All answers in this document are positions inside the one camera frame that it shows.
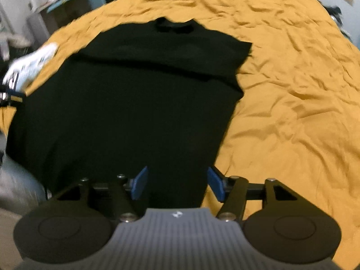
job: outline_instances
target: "light blue furniture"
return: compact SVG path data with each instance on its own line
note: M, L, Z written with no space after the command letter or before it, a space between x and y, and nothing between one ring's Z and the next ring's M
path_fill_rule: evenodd
M104 4L105 0L56 0L38 8L27 18L34 47L39 48L56 30Z

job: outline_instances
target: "gray ribbed plate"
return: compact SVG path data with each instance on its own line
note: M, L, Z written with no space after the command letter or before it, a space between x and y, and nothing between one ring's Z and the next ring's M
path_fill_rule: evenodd
M46 265L26 259L16 269L340 270L330 258L308 265L269 259L248 243L237 223L220 221L206 208L148 209L140 220L118 225L110 241L84 260Z

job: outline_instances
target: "bed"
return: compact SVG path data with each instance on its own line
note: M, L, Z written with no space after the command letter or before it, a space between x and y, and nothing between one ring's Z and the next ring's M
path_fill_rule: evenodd
M52 35L56 56L28 88L44 83L72 53L120 23L161 16L195 19L253 43L238 70L245 92L219 149L216 167L262 183L276 178L339 223L334 261L360 262L360 51L316 0L116 0ZM6 133L15 113L1 109ZM208 190L203 202L220 208ZM248 202L245 215L260 209Z

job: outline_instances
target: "black t-shirt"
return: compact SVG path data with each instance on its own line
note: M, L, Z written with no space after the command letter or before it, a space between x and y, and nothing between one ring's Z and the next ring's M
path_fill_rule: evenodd
M193 20L119 25L28 96L6 151L53 194L148 166L143 206L198 207L243 96L235 74L250 48Z

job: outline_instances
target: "screw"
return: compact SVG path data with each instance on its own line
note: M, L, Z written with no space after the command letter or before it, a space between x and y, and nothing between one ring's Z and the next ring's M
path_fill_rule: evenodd
M120 181L121 185L124 185L127 183L127 176L120 174L120 175L117 175L116 177Z
M230 176L227 178L227 182L230 186L235 185L235 182L240 178L239 176Z
M236 215L231 212L223 212L219 215L218 219L225 222L234 221L236 219Z
M137 220L137 216L133 213L123 213L120 215L121 222L130 223L136 220Z

